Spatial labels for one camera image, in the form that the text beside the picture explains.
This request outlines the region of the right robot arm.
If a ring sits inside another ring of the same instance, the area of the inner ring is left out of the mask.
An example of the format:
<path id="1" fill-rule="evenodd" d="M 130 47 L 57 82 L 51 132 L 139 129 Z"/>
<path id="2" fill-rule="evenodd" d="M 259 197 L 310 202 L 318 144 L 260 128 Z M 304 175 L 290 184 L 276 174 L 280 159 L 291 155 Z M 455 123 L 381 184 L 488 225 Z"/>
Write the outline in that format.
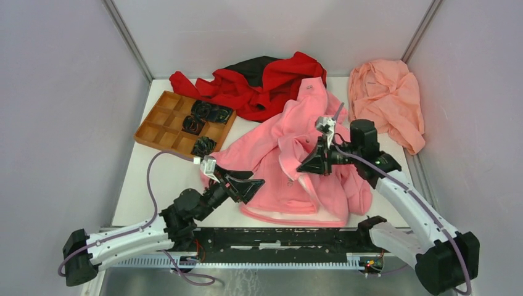
<path id="1" fill-rule="evenodd" d="M 460 232 L 426 201 L 408 181 L 401 165 L 380 149 L 377 129 L 370 120 L 350 124 L 349 141 L 335 141 L 336 120 L 319 117 L 321 133 L 313 151 L 301 162 L 301 173 L 329 175 L 335 165 L 353 165 L 358 175 L 385 197 L 407 222 L 401 231 L 381 216 L 358 225 L 357 246 L 371 252 L 382 248 L 413 268 L 432 295 L 453 289 L 471 295 L 471 281 L 479 273 L 480 242 L 472 232 Z"/>

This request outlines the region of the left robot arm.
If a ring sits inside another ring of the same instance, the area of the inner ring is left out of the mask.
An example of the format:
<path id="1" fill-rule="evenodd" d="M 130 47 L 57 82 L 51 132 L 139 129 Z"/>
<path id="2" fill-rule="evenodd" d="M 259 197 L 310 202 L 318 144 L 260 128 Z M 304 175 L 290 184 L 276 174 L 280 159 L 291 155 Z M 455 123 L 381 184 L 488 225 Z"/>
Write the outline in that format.
<path id="1" fill-rule="evenodd" d="M 159 251 L 185 251 L 194 243 L 197 222 L 203 221 L 226 200 L 249 203 L 265 184 L 251 171 L 216 167 L 207 188 L 183 190 L 171 205 L 155 209 L 151 218 L 113 231 L 87 234 L 73 231 L 62 248 L 59 276 L 69 287 L 94 279 L 98 272 L 126 259 Z"/>

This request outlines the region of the pink jacket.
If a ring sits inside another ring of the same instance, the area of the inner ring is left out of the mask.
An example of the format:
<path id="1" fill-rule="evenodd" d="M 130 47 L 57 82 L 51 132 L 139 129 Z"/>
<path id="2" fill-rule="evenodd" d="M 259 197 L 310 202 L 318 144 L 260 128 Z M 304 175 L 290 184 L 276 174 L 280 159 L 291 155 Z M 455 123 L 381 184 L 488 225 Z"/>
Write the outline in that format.
<path id="1" fill-rule="evenodd" d="M 264 180 L 252 200 L 241 204 L 242 214 L 274 224 L 339 228 L 350 215 L 369 211 L 371 187 L 353 165 L 334 166 L 327 176 L 297 171 L 317 143 L 317 119 L 333 115 L 336 132 L 349 139 L 344 124 L 348 113 L 340 100 L 321 78 L 306 78 L 297 98 L 286 102 L 281 113 L 213 154 L 218 166 L 251 171 L 255 179 Z"/>

